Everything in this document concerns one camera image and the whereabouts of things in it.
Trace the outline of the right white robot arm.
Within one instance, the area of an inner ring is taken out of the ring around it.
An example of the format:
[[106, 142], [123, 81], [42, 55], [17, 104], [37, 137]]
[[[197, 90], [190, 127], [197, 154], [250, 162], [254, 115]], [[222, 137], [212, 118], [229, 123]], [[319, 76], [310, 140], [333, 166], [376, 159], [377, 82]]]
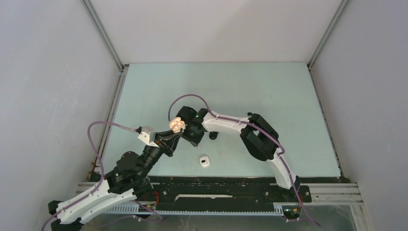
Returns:
[[207, 108], [195, 111], [184, 106], [169, 121], [169, 126], [173, 132], [182, 132], [183, 138], [194, 146], [199, 144], [205, 132], [238, 135], [252, 157], [270, 165], [282, 199], [292, 201], [299, 195], [294, 184], [297, 176], [283, 158], [284, 148], [278, 141], [279, 135], [261, 115], [232, 117]]

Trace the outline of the white earbud case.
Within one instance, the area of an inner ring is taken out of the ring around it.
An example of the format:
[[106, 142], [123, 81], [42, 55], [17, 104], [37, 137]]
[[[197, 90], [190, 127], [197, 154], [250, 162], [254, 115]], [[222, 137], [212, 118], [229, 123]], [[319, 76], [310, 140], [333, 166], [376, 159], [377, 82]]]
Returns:
[[208, 156], [201, 156], [199, 158], [199, 162], [200, 162], [200, 165], [201, 165], [202, 168], [207, 168], [207, 167], [209, 167], [211, 165], [210, 159], [209, 159]]

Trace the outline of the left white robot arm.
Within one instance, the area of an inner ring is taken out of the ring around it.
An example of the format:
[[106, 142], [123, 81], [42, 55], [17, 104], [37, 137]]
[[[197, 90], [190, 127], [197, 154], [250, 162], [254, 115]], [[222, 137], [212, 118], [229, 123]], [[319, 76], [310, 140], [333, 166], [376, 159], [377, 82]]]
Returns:
[[116, 205], [151, 197], [153, 186], [147, 175], [162, 155], [173, 156], [182, 132], [155, 132], [150, 127], [140, 127], [135, 132], [145, 143], [142, 154], [125, 152], [114, 169], [96, 185], [65, 202], [50, 202], [49, 209], [56, 214], [51, 230], [79, 231], [91, 219]]

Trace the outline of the beige earbud case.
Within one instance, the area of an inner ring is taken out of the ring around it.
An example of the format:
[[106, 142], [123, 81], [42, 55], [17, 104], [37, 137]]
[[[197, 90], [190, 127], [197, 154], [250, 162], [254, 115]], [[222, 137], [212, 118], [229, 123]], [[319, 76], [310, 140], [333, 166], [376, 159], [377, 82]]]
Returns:
[[178, 133], [186, 129], [186, 123], [181, 117], [175, 117], [169, 122], [169, 127], [174, 133]]

